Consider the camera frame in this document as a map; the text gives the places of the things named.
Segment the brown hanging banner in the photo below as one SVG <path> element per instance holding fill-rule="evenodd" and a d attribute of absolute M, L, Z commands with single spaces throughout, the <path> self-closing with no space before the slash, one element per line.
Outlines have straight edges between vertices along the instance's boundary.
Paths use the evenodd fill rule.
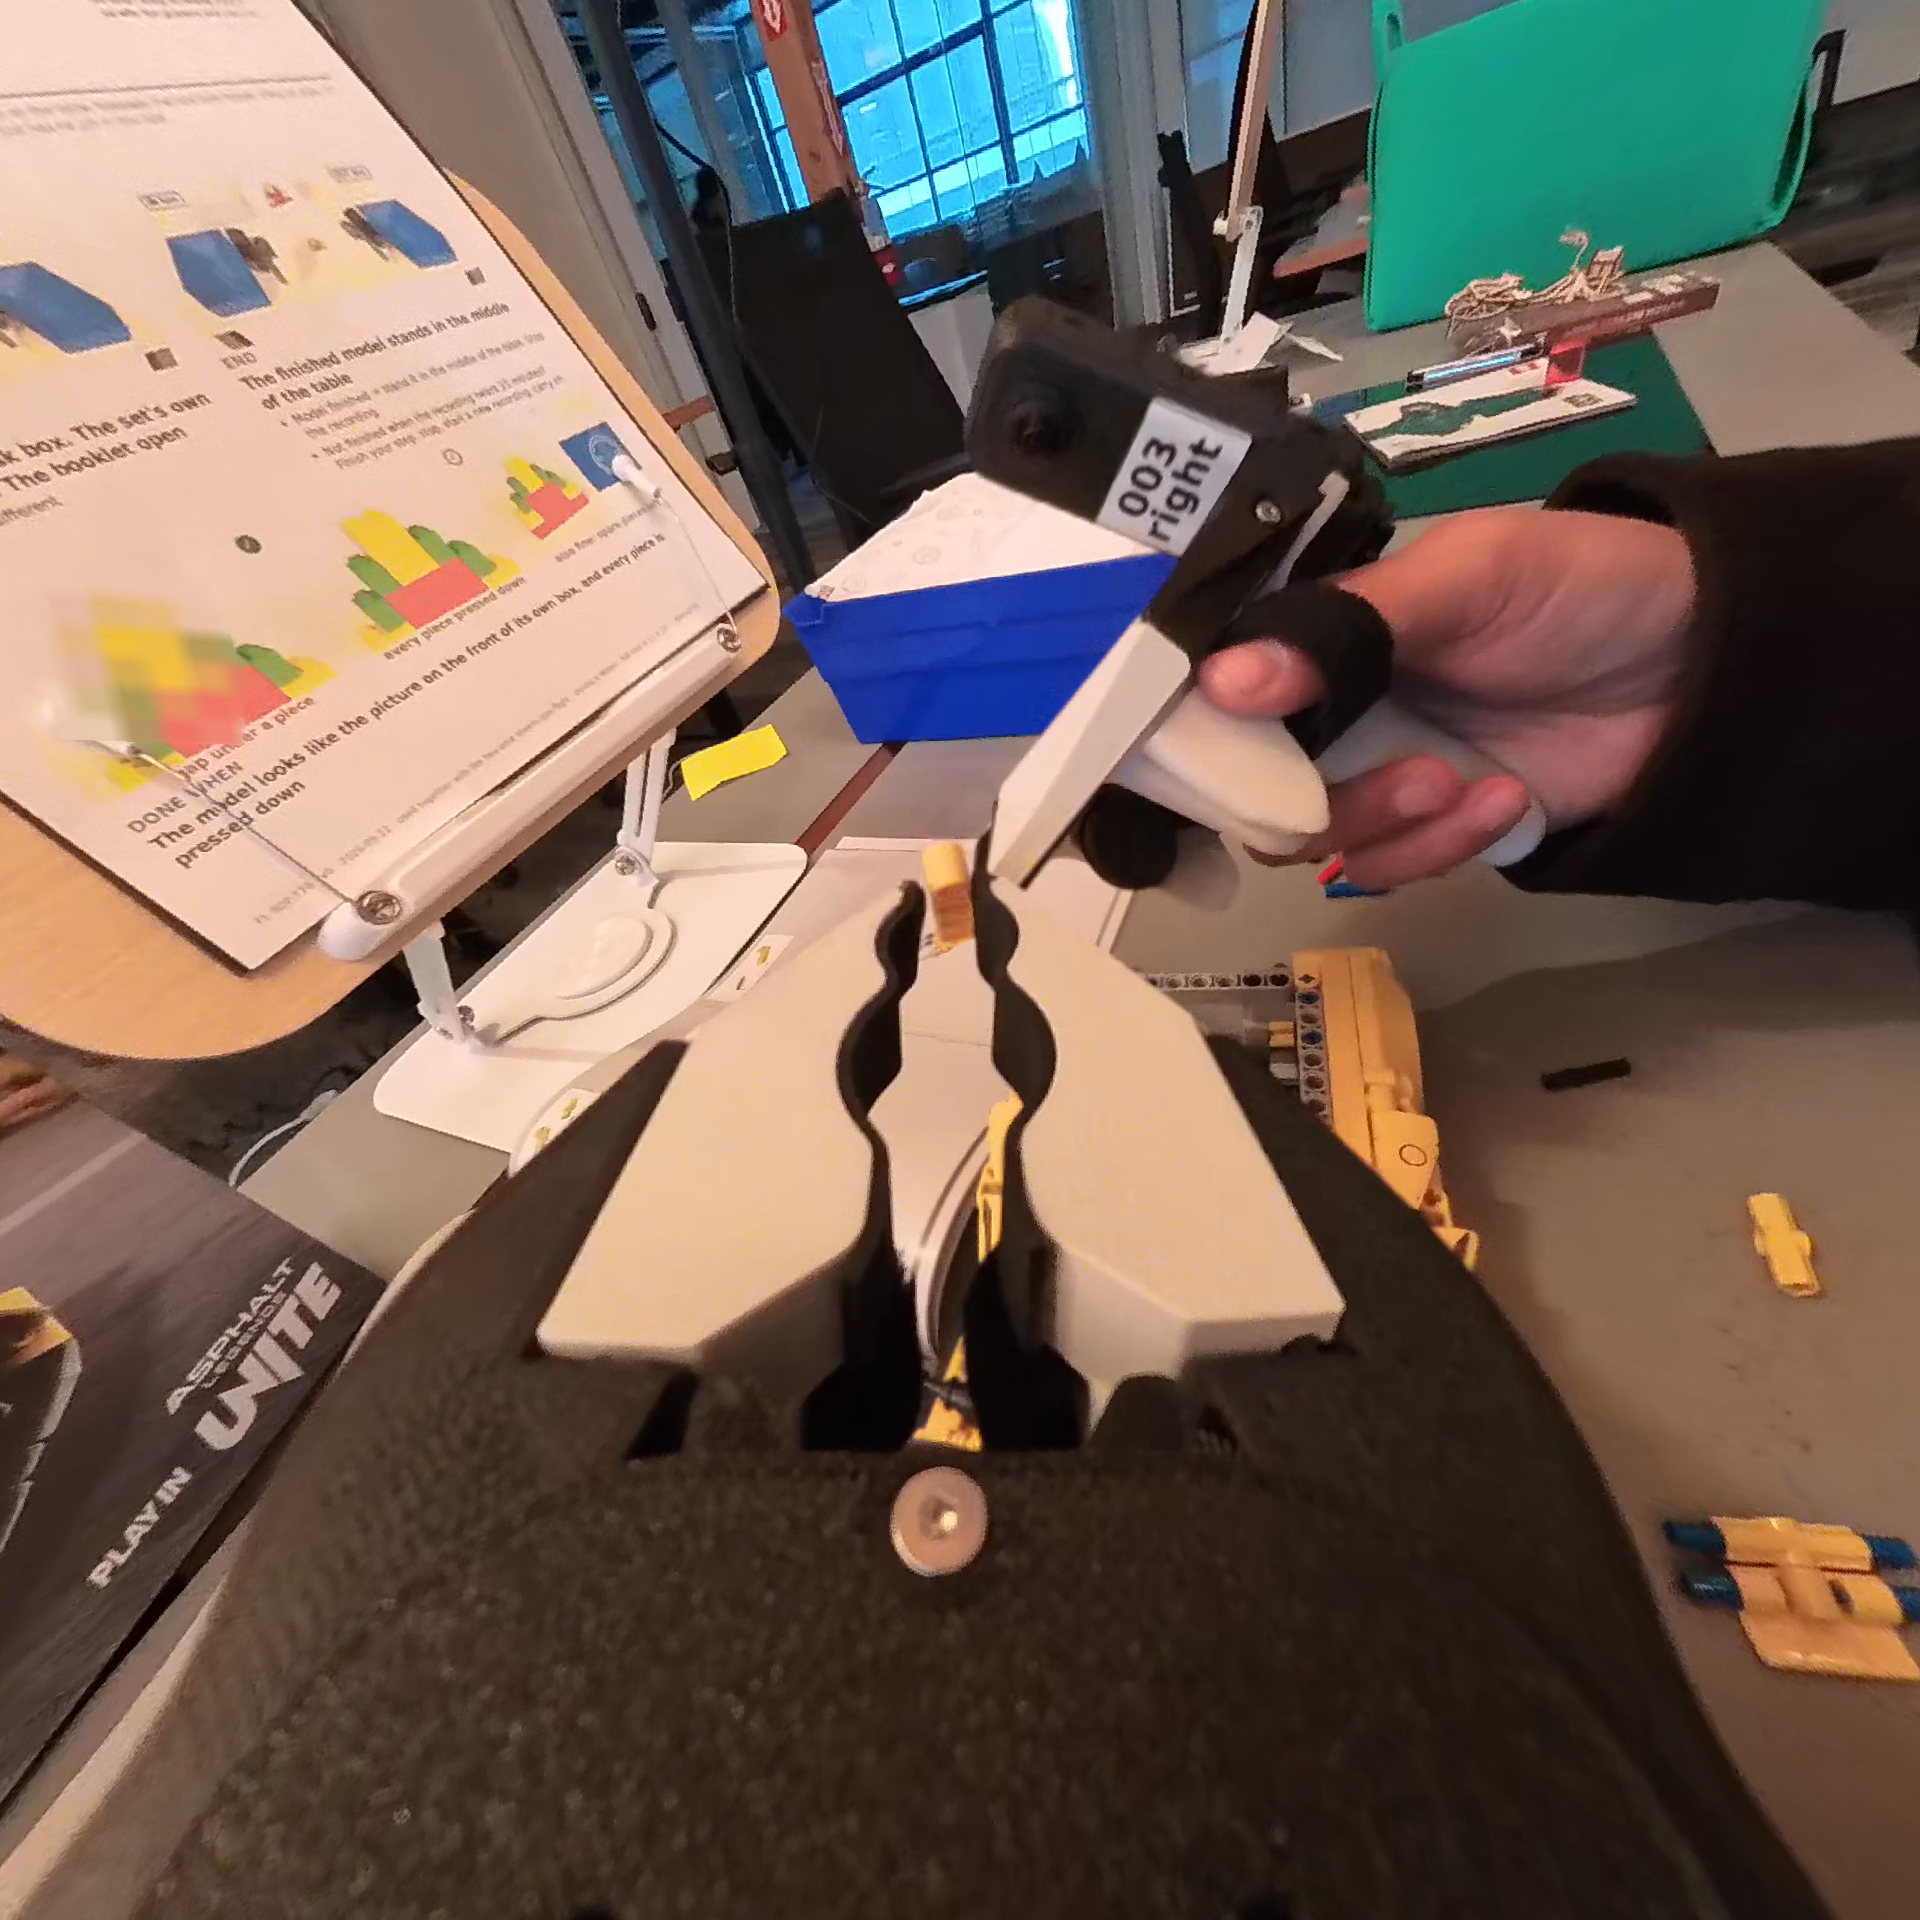
<path fill-rule="evenodd" d="M 862 181 L 810 2 L 751 2 L 808 203 L 842 197 L 858 210 Z"/>

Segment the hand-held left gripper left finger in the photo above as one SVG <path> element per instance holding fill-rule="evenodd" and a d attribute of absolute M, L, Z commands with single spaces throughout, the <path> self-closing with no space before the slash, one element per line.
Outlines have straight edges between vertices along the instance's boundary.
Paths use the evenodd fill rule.
<path fill-rule="evenodd" d="M 811 1448 L 908 1442 L 922 1350 L 871 1115 L 900 1076 L 924 920 L 924 886 L 900 883 L 681 1046 L 542 1354 L 749 1385 Z"/>

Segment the white crumpled papers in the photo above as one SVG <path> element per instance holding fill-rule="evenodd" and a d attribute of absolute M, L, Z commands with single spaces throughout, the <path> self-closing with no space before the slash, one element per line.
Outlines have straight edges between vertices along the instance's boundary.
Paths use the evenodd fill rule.
<path fill-rule="evenodd" d="M 963 473 L 922 492 L 805 596 L 843 604 L 1026 573 L 1149 561 L 1145 547 Z"/>

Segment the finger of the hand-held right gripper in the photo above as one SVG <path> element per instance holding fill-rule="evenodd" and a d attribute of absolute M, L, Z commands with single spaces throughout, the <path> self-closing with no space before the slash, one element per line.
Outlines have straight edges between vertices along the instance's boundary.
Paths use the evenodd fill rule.
<path fill-rule="evenodd" d="M 1190 691 L 1187 652 L 1138 619 L 1030 743 L 998 786 L 989 879 L 1021 888 L 1097 791 L 1149 740 Z"/>

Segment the printed instruction sheet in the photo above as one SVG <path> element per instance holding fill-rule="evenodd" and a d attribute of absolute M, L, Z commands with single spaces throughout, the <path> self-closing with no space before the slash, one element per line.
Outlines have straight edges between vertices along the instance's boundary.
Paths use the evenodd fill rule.
<path fill-rule="evenodd" d="M 3 803 L 237 971 L 763 590 L 298 4 L 3 4 Z"/>

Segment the yellow panel brick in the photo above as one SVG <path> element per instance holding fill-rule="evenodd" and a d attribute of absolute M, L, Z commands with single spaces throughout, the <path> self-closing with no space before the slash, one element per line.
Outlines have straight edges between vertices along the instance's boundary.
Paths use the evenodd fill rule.
<path fill-rule="evenodd" d="M 1731 1615 L 1763 1669 L 1916 1687 L 1918 1554 L 1902 1536 L 1788 1517 L 1667 1519 L 1673 1580 Z"/>

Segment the wooden articulated stand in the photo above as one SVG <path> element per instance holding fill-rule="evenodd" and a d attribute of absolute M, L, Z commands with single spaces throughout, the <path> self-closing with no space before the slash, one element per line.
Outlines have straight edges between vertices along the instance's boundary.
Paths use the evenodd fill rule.
<path fill-rule="evenodd" d="M 1192 271 L 1193 302 L 1182 314 L 1198 332 L 1173 343 L 1173 357 L 1207 377 L 1258 373 L 1286 327 L 1256 310 L 1256 271 L 1277 261 L 1262 253 L 1266 216 L 1274 228 L 1304 233 L 1330 200 L 1297 197 L 1283 173 L 1282 143 L 1274 132 L 1271 91 L 1283 50 L 1283 2 L 1258 2 L 1240 44 L 1228 143 L 1225 191 L 1207 215 L 1187 156 L 1183 132 L 1160 132 L 1158 184 L 1164 191 L 1167 292 L 1179 292 L 1179 268 Z"/>

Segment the person's right hand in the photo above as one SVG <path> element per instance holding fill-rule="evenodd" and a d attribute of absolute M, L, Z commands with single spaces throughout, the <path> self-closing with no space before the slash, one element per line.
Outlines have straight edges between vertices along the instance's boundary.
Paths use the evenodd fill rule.
<path fill-rule="evenodd" d="M 1695 612 L 1664 524 L 1541 508 L 1450 516 L 1339 581 L 1393 638 L 1395 696 L 1500 765 L 1402 759 L 1327 793 L 1320 852 L 1355 885 L 1439 879 L 1524 823 L 1581 829 L 1623 801 L 1667 733 Z"/>

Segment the blue storage bin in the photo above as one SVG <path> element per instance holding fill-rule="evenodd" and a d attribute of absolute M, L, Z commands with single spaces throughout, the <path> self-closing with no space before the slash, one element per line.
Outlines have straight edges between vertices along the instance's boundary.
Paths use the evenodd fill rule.
<path fill-rule="evenodd" d="M 827 598 L 781 620 L 864 747 L 1044 733 L 1173 562 L 1136 552 L 1079 567 Z"/>

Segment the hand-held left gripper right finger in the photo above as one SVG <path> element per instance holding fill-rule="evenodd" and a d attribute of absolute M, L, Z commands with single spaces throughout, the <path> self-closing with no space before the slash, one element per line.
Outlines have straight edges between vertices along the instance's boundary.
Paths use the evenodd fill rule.
<path fill-rule="evenodd" d="M 1343 1299 L 1201 1028 L 1019 886 L 972 883 L 991 1064 L 1019 1101 L 968 1288 L 983 1444 L 1079 1444 L 1092 1402 L 1330 1343 Z"/>

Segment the black upright panel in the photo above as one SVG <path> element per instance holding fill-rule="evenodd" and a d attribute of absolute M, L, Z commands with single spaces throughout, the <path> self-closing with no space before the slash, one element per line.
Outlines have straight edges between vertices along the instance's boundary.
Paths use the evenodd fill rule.
<path fill-rule="evenodd" d="M 851 549 L 965 470 L 963 411 L 845 195 L 734 226 L 709 271 L 741 362 Z"/>

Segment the yellow toy brick car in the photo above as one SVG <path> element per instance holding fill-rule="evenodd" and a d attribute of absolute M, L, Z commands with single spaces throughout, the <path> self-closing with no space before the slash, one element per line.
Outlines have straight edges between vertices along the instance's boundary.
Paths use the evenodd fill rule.
<path fill-rule="evenodd" d="M 1444 1184 L 1437 1128 L 1428 1117 L 1411 1001 L 1383 950 L 1294 952 L 1269 973 L 1148 973 L 1196 1026 L 1237 1045 L 1414 1213 L 1465 1271 L 1477 1235 L 1460 1224 Z M 962 1335 L 962 1307 L 1001 1229 L 1004 1148 L 1021 1101 L 998 1076 L 991 1104 L 959 1111 L 948 1180 L 901 1267 L 916 1288 L 924 1385 L 913 1442 L 981 1450 Z"/>

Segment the black toy set box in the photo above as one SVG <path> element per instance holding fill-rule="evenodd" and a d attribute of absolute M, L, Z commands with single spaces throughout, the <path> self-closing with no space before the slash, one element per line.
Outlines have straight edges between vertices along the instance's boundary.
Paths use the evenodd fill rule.
<path fill-rule="evenodd" d="M 383 1288 L 81 1101 L 3 1133 L 3 1798 L 237 1523 Z"/>

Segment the instruction booklet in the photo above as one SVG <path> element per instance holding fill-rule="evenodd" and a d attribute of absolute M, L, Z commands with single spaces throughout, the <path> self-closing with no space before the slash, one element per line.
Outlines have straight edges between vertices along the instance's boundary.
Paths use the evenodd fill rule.
<path fill-rule="evenodd" d="M 800 886 L 797 906 L 804 910 L 804 938 L 790 936 L 778 944 L 771 969 L 756 985 L 741 991 L 716 989 L 684 1017 L 668 1021 L 645 1046 L 633 1042 L 587 1068 L 581 1092 L 587 1092 L 592 1101 L 610 1101 L 616 1080 L 636 1068 L 660 1068 L 668 1076 L 675 1055 L 701 1026 L 753 991 L 767 987 L 778 967 L 800 957 L 804 948 L 847 920 L 851 913 L 906 883 L 924 888 L 918 851 L 895 856 L 853 855 L 850 866 L 840 856 L 827 856 L 827 879 L 823 883 L 804 880 Z M 989 1076 L 996 1076 L 1006 1088 L 991 1055 L 994 995 L 981 976 L 975 944 L 970 940 L 952 952 L 936 955 L 926 935 L 928 906 L 924 906 L 918 974 L 900 1004 L 901 1068 L 889 1091 L 876 1101 L 871 1115 L 889 1162 L 892 1238 L 900 1263 L 916 1248 L 931 1203 L 948 1180 L 962 1134 L 959 1111 L 975 1103 L 983 1106 L 996 1103 Z M 601 1205 L 604 1201 L 598 1203 L 583 1237 Z M 535 1344 L 546 1308 L 558 1294 L 583 1237 L 562 1263 L 559 1279 L 535 1324 Z M 901 1272 L 913 1293 L 924 1369 L 916 1288 L 903 1264 Z"/>

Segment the small wooden model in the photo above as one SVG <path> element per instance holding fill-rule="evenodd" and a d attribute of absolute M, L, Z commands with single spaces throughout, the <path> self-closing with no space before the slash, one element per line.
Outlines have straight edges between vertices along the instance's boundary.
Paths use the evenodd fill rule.
<path fill-rule="evenodd" d="M 1613 296 L 1623 284 L 1623 249 L 1595 249 L 1578 226 L 1563 228 L 1556 245 L 1568 253 L 1558 278 L 1532 287 L 1519 272 L 1476 276 L 1444 306 L 1441 320 L 1454 341 L 1470 343 L 1482 335 L 1498 341 L 1537 332 L 1547 323 L 1569 320 Z"/>

